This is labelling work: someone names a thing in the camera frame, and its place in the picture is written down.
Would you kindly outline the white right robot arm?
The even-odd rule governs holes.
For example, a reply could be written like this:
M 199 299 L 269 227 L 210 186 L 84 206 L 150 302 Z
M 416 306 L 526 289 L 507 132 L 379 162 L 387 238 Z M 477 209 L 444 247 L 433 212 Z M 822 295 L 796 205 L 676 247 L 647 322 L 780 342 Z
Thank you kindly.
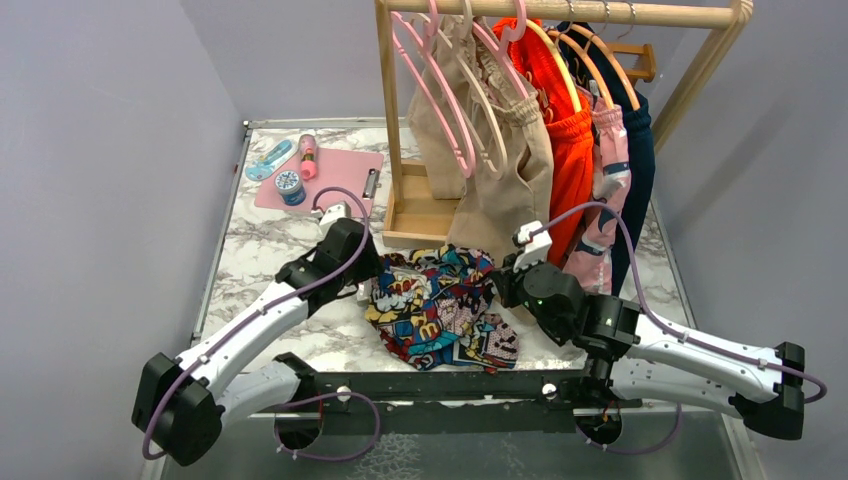
M 634 302 L 584 292 L 549 263 L 499 268 L 490 278 L 505 306 L 530 313 L 556 345 L 586 353 L 576 383 L 585 404 L 674 402 L 737 418 L 770 438 L 801 439 L 802 347 L 746 345 L 653 318 Z

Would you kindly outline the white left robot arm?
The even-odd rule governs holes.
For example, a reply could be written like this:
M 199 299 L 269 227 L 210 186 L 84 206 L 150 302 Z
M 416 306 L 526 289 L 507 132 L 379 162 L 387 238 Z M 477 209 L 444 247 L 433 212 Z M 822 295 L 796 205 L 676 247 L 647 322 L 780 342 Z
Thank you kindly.
M 284 364 L 244 368 L 274 340 L 336 301 L 347 286 L 379 274 L 366 221 L 340 218 L 307 254 L 285 264 L 260 297 L 226 327 L 175 358 L 163 353 L 142 368 L 132 423 L 147 460 L 199 460 L 223 429 L 274 403 L 290 410 L 313 401 L 314 384 Z

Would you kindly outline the comic print shorts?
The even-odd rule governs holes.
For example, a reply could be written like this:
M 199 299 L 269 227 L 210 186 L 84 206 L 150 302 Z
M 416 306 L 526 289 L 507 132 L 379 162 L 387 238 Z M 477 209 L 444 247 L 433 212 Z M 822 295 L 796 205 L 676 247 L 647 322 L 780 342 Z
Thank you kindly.
M 518 334 L 490 310 L 495 286 L 489 275 L 496 265 L 488 253 L 448 244 L 388 253 L 380 261 L 365 320 L 392 356 L 419 371 L 515 367 Z

